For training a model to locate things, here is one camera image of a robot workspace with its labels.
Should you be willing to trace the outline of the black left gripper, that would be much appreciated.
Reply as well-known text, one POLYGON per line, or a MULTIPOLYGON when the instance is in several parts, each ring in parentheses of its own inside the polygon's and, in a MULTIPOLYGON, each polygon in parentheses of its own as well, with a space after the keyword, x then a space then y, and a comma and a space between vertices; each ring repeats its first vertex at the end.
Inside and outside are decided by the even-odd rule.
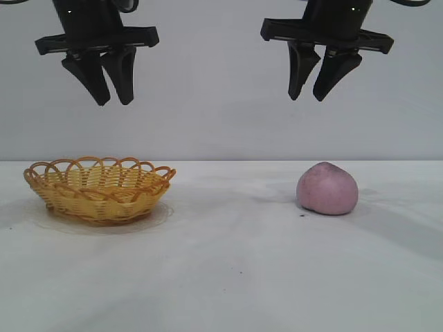
POLYGON ((60 0, 54 1, 53 5, 64 33, 36 40, 39 54, 104 52, 109 48, 130 46, 105 53, 101 57, 102 65, 98 53, 86 53, 78 58, 67 54, 62 60, 62 66, 82 83, 99 106, 110 100, 103 66, 121 104, 128 105, 134 99, 135 47, 153 47, 159 43, 156 27, 123 25, 120 14, 135 11, 138 2, 60 0))

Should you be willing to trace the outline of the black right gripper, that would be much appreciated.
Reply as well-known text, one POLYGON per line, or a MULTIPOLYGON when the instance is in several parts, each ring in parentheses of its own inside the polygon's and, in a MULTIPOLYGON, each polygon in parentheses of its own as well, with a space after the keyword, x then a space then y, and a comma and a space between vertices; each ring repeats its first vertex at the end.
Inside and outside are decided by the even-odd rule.
POLYGON ((260 31, 263 40, 288 42, 288 94, 292 100, 298 98, 320 60, 315 45, 327 46, 313 87, 319 102, 360 65, 360 49, 390 52, 392 37, 362 29, 371 5, 371 0, 310 0, 300 19, 264 19, 260 31))

